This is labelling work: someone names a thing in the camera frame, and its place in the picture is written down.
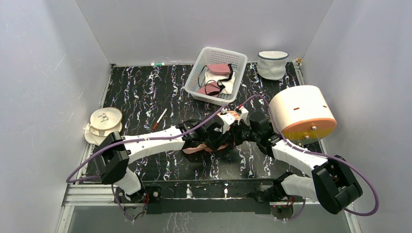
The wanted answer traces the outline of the pink patterned mesh laundry bag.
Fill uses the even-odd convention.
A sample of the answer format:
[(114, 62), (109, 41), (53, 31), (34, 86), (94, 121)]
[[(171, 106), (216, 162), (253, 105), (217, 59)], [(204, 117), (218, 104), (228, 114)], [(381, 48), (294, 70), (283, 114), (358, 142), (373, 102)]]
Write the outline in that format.
[(203, 150), (216, 152), (232, 146), (235, 126), (240, 119), (241, 113), (224, 108), (223, 112), (210, 116), (202, 122), (190, 119), (179, 124), (181, 130), (188, 132), (182, 138), (184, 141), (183, 153), (193, 154)]

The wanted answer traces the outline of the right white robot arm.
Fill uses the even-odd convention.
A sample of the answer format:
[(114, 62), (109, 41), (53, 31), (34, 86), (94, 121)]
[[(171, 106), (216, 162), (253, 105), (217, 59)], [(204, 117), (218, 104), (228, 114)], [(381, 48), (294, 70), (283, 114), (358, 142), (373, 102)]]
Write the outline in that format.
[(276, 160), (288, 163), (304, 173), (298, 176), (285, 172), (273, 180), (265, 189), (258, 188), (249, 195), (260, 201), (278, 199), (286, 201), (292, 196), (301, 196), (317, 201), (331, 214), (337, 214), (363, 195), (363, 190), (352, 170), (345, 165), (344, 158), (336, 155), (332, 159), (311, 155), (302, 147), (292, 147), (281, 135), (275, 133), (269, 119), (262, 113), (253, 113), (249, 124), (246, 113), (232, 111), (235, 121), (230, 129), (236, 145), (255, 142), (259, 150)]

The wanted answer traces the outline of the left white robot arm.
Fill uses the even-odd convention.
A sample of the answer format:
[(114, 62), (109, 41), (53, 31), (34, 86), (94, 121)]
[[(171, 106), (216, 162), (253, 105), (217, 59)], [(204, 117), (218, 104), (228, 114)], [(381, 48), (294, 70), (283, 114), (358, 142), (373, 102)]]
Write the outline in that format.
[(128, 165), (154, 154), (182, 151), (193, 154), (228, 148), (231, 131), (238, 120), (234, 116), (216, 115), (203, 122), (188, 120), (154, 133), (120, 136), (112, 132), (98, 144), (93, 159), (102, 184), (118, 186), (133, 202), (143, 200), (145, 189), (141, 178)]

